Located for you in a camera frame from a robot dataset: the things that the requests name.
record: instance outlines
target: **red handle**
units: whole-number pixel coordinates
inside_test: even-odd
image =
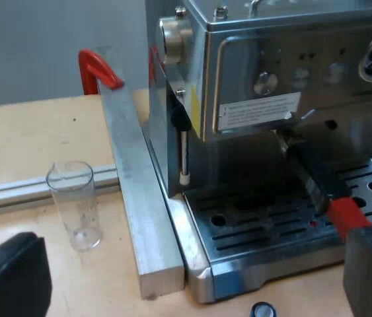
[[[346,241],[347,235],[352,229],[372,226],[363,211],[350,197],[332,200],[326,215],[336,226],[344,241]]]
[[[81,50],[79,52],[79,67],[85,94],[99,93],[96,78],[99,78],[109,89],[121,88],[124,85],[124,82],[115,75],[111,66],[100,55],[91,50]]]

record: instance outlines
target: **warning label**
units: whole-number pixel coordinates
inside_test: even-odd
[[[246,127],[258,123],[290,118],[300,102],[300,92],[222,104],[219,106],[218,130]]]

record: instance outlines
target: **gray wall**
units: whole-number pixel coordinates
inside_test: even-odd
[[[83,94],[77,54],[98,46],[145,88],[145,23],[144,0],[0,0],[0,104]]]

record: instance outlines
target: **drip tray grate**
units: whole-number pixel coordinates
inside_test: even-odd
[[[337,171],[372,221],[372,162]],[[293,193],[249,186],[184,193],[210,262],[336,234],[303,189]]]

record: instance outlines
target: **stainless steel espresso machine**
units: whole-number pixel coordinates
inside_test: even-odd
[[[294,131],[372,221],[372,0],[147,0],[143,128],[198,302],[344,258]]]

